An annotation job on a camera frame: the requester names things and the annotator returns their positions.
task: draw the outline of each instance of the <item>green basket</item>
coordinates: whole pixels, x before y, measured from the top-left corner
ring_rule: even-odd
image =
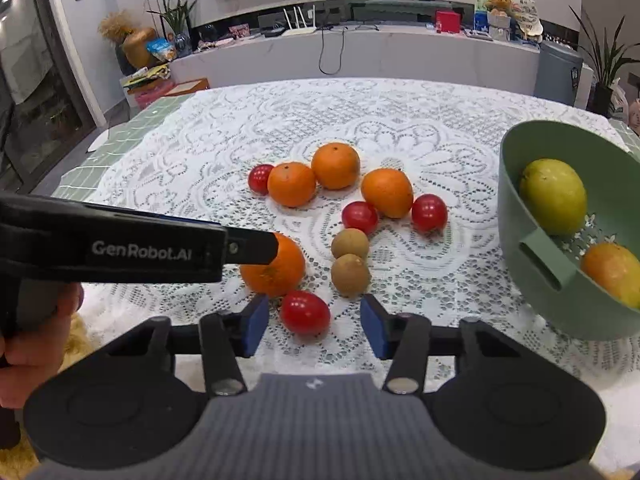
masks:
[[[550,238],[518,195],[539,158],[569,164],[587,190],[588,215],[573,237]],[[580,270],[589,245],[615,240],[640,256],[640,163],[608,140],[570,124],[518,124],[500,147],[498,230],[513,281],[533,309],[567,334],[613,340],[640,332],[640,310],[613,298]]]

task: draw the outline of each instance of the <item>red tomato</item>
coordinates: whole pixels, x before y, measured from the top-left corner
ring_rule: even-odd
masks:
[[[251,170],[251,173],[249,173],[249,188],[251,191],[261,195],[269,193],[267,181],[272,169],[273,166],[271,164],[261,164]]]
[[[280,319],[294,334],[315,335],[327,329],[331,313],[326,303],[315,294],[294,290],[282,300]]]
[[[447,225],[447,205],[439,196],[421,195],[411,208],[411,220],[415,229],[422,233],[434,229],[442,231]]]
[[[378,225],[378,212],[367,202],[351,202],[342,210],[342,223],[370,235]]]

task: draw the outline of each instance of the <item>gray trash bin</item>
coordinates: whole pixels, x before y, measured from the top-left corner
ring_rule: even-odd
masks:
[[[573,106],[582,71],[582,56],[552,41],[540,45],[535,97]]]

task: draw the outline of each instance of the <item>white lace tablecloth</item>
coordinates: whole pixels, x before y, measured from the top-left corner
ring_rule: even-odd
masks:
[[[246,177],[260,163],[309,162],[331,140],[356,147],[362,174],[402,169],[415,196],[434,192],[445,200],[449,225],[442,239],[427,240],[408,219],[383,219],[371,241],[369,290],[390,311],[417,312],[434,324],[479,316],[594,386],[609,411],[596,462],[614,469],[640,460],[640,397],[633,394],[639,339],[595,343],[557,332],[523,300],[500,253],[500,140],[535,119],[576,124],[624,146],[604,118],[507,92],[415,80],[281,81],[196,94],[115,163],[89,200],[292,237],[306,256],[302,287],[328,303],[331,330],[303,344],[273,310],[255,358],[240,363],[249,386],[261,372],[366,371],[380,384],[386,366],[364,337],[358,301],[339,297],[330,284],[340,212],[360,191],[319,190],[307,206],[288,209],[252,194]],[[229,266],[222,283],[87,285],[82,315],[105,342],[149,316],[192,323],[215,310],[239,310],[249,295],[238,268]],[[202,387],[198,360],[179,363],[180,377]],[[452,360],[432,359],[428,387],[451,374]],[[622,397],[632,399],[621,405]]]

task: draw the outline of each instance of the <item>finger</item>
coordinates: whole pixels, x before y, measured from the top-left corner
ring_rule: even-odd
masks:
[[[52,317],[36,330],[8,339],[4,344],[7,362],[14,366],[60,366],[70,326],[70,317]]]
[[[56,313],[58,316],[71,316],[80,307],[84,299],[84,290],[80,283],[67,283],[58,295]]]
[[[19,409],[42,383],[52,378],[58,367],[14,366],[0,369],[0,406]]]

